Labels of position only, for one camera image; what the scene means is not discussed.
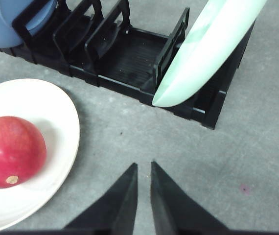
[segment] floor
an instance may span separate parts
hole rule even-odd
[[[74,8],[79,1],[68,2]],[[115,2],[106,0],[104,14]],[[189,30],[205,4],[131,0],[131,23],[167,35],[188,6]],[[150,162],[156,160],[229,228],[279,231],[279,1],[268,0],[257,19],[215,130],[0,53],[0,82],[30,77],[68,91],[79,114],[81,139],[74,166],[57,193],[10,230],[64,227],[136,162],[134,234],[152,235]]]

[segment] white plate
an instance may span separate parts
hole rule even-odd
[[[43,206],[66,179],[76,156],[80,125],[77,111],[59,87],[37,79],[0,84],[0,116],[31,121],[41,131],[47,159],[30,180],[0,189],[0,230],[27,218]]]

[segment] apple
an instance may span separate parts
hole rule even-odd
[[[0,117],[0,188],[21,184],[45,164],[46,145],[38,128],[20,117]]]

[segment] mint green plate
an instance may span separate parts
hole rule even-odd
[[[221,67],[267,0],[209,0],[197,18],[153,99],[171,107],[193,96]]]

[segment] black dish rack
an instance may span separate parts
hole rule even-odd
[[[23,44],[0,48],[0,51],[151,106],[167,68],[185,39],[189,8],[184,10],[173,32],[165,36],[132,27],[128,0],[119,0],[105,18],[100,0],[82,0],[73,11],[69,10],[66,0],[58,0],[48,23],[31,36],[25,25],[48,1],[33,1],[12,22]],[[94,14],[84,15],[90,7],[93,7]],[[122,15],[122,21],[117,21],[119,15]],[[165,109],[214,129],[253,26],[195,95]]]

